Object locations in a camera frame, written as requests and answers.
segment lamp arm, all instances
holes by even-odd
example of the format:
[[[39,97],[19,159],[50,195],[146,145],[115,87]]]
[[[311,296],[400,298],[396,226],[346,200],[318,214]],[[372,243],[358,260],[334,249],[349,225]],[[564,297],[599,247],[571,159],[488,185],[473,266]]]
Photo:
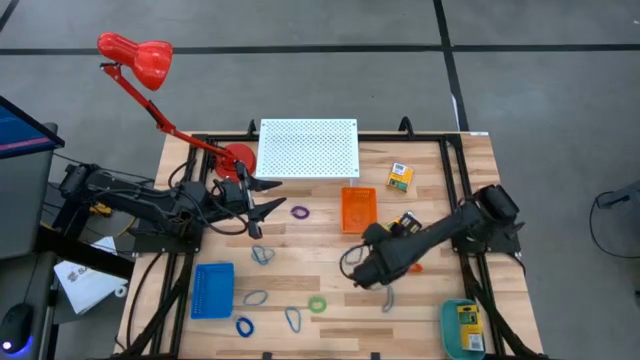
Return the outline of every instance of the lamp arm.
[[[167,119],[164,114],[158,110],[158,108],[151,102],[151,100],[146,99],[136,88],[131,85],[127,79],[122,76],[121,64],[120,63],[108,63],[108,64],[100,64],[100,69],[104,71],[107,75],[109,75],[115,82],[120,85],[135,101],[140,104],[143,108],[145,108],[151,117],[156,121],[156,128],[162,131],[165,134],[169,134],[177,137],[180,140],[184,140],[189,144],[199,147],[204,150],[211,151],[217,156],[220,156],[224,162],[233,167],[233,163],[237,161],[237,157],[229,150],[224,148],[218,148],[212,145],[205,143],[202,140],[196,139],[193,136],[187,135],[176,129],[176,126]]]

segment yellow box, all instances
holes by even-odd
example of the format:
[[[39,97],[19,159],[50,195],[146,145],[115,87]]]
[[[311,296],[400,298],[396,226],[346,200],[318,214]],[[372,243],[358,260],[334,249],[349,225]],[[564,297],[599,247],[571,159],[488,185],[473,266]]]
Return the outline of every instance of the yellow box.
[[[407,192],[409,184],[411,184],[411,178],[413,178],[412,168],[400,163],[393,163],[391,173],[387,179],[387,186]]]
[[[458,305],[460,340],[464,350],[484,351],[482,319],[477,305]]]

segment lamp shade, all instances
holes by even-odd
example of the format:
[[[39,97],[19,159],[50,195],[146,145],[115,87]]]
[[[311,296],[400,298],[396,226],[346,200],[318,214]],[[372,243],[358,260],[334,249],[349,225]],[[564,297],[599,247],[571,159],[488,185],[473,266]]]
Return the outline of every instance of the lamp shade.
[[[149,90],[158,90],[169,73],[173,47],[166,41],[133,42],[115,33],[98,38],[98,50],[109,59],[129,66],[138,81]]]

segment green rubber band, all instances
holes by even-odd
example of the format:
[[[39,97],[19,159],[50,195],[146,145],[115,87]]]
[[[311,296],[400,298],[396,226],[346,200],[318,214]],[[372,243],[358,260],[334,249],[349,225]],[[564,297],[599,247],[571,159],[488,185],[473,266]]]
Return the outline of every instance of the green rubber band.
[[[313,306],[314,304],[318,304],[318,303],[322,304],[322,306],[321,307]],[[309,310],[311,310],[311,312],[318,314],[327,309],[327,300],[322,296],[313,296],[311,297],[311,299],[309,299],[308,305],[309,305]]]

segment paper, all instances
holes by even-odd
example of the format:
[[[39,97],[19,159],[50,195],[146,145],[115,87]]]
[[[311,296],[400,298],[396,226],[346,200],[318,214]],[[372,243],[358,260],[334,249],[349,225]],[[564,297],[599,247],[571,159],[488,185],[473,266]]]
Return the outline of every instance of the paper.
[[[113,237],[107,236],[91,246],[116,254]],[[86,266],[63,261],[53,267],[76,314],[81,315],[97,305],[128,281],[91,270]]]

